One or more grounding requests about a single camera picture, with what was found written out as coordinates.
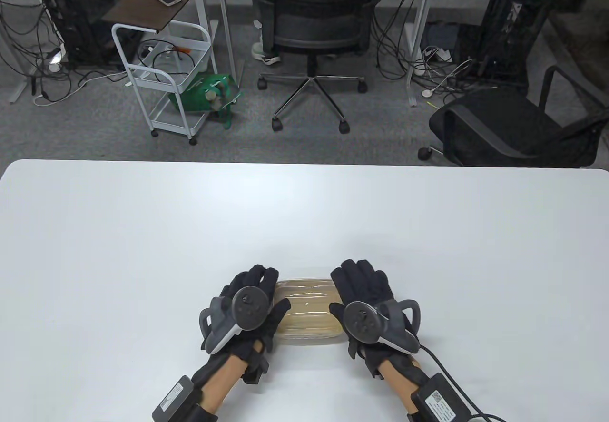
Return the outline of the person's right hand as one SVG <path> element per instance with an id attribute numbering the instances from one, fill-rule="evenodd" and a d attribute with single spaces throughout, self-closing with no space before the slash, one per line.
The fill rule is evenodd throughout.
<path id="1" fill-rule="evenodd" d="M 417 329 L 397 308 L 387 275 L 374 270 L 367 260 L 348 259 L 331 272 L 331 279 L 341 302 L 329 304 L 329 312 L 339 321 L 348 338 L 348 354 L 364 360 L 372 377 L 382 376 L 380 367 L 388 362 L 398 374 L 421 387 L 428 376 L 415 364 L 413 354 L 420 349 Z M 356 338 L 344 321 L 344 310 L 351 303 L 365 303 L 375 310 L 374 319 L 383 317 L 383 327 L 372 343 Z"/>

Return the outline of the person's left hand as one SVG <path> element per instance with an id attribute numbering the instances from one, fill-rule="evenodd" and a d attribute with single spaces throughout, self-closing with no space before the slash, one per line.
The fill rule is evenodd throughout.
<path id="1" fill-rule="evenodd" d="M 196 389 L 204 385 L 232 356 L 246 362 L 241 378 L 257 384 L 268 371 L 265 353 L 272 352 L 274 336 L 289 309 L 287 298 L 274 303 L 279 273 L 260 264 L 237 274 L 199 315 L 207 363 L 192 376 Z"/>

